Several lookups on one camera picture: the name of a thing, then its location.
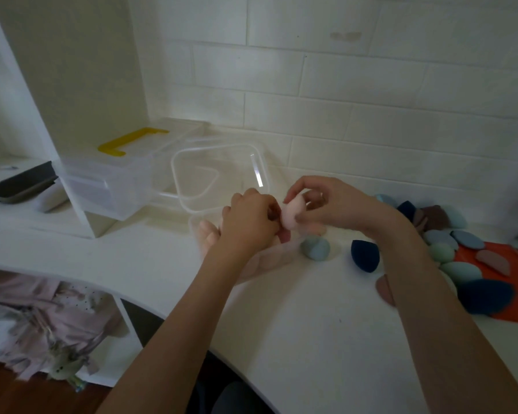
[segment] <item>white brick wall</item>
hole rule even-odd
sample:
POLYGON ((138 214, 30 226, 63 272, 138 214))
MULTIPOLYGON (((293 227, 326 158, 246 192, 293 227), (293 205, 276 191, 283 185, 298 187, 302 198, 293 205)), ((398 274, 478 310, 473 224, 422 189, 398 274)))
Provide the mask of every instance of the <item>white brick wall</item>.
POLYGON ((129 1, 150 118, 245 129, 285 176, 518 220, 518 0, 129 1))

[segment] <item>wooden floor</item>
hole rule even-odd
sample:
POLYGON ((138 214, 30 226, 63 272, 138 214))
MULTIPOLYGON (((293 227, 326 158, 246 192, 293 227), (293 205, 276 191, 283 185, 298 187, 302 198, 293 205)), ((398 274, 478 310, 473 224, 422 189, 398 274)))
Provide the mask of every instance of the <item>wooden floor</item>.
POLYGON ((92 414, 109 390, 89 384, 77 394, 65 381, 46 380, 44 374, 17 381, 0 364, 0 414, 92 414))

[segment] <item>clear plastic container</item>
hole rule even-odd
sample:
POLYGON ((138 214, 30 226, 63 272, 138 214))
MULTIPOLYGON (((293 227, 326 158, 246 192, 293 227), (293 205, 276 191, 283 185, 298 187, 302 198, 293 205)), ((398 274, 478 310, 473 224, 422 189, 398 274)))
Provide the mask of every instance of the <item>clear plastic container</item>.
POLYGON ((176 152, 171 161, 182 207, 189 213, 230 204, 250 187, 271 190, 260 149, 253 144, 211 144, 199 140, 176 152))
POLYGON ((203 135, 204 125, 166 119, 112 156, 95 148, 62 156, 53 163, 72 200, 84 210, 125 220, 173 184, 171 158, 186 137, 203 135))
MULTIPOLYGON (((207 220, 215 226, 219 226, 221 216, 222 208, 211 209, 190 216, 190 219, 188 220, 188 226, 190 227, 190 232, 194 236, 198 250, 201 245, 198 241, 198 230, 200 222, 207 220)), ((274 247, 269 247, 255 254, 243 268, 242 273, 238 279, 238 283, 248 281, 251 278, 264 274, 285 264, 291 263, 300 253, 299 247, 306 238, 305 236, 299 236, 296 234, 297 233, 292 232, 292 237, 295 238, 289 242, 274 247)))
MULTIPOLYGON (((197 250, 199 224, 208 220, 219 226, 222 208, 230 205, 235 193, 250 187, 260 193, 271 191, 270 177, 259 145, 230 143, 228 138, 193 139, 173 155, 174 181, 181 206, 192 215, 188 220, 197 250)), ((269 247, 251 258, 239 282, 288 264, 299 254, 305 237, 292 232, 290 242, 269 247)))

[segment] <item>forearm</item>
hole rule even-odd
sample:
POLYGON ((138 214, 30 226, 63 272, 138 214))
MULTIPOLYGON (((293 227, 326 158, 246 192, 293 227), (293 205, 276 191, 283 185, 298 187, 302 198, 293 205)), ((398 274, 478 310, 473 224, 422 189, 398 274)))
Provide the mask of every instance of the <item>forearm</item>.
POLYGON ((430 412, 518 413, 518 384, 410 222, 396 218, 376 241, 430 412))
POLYGON ((99 414, 183 413, 215 327, 247 254, 218 242, 162 326, 132 362, 99 414))

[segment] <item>left hand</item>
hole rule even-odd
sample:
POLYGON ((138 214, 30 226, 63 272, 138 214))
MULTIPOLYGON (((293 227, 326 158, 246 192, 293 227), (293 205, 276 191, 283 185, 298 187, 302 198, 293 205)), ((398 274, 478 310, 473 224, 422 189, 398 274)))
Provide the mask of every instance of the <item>left hand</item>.
POLYGON ((222 235, 220 243, 236 253, 255 253, 270 246, 281 229, 280 206, 271 195, 247 189, 243 195, 232 196, 230 206, 222 209, 222 235))

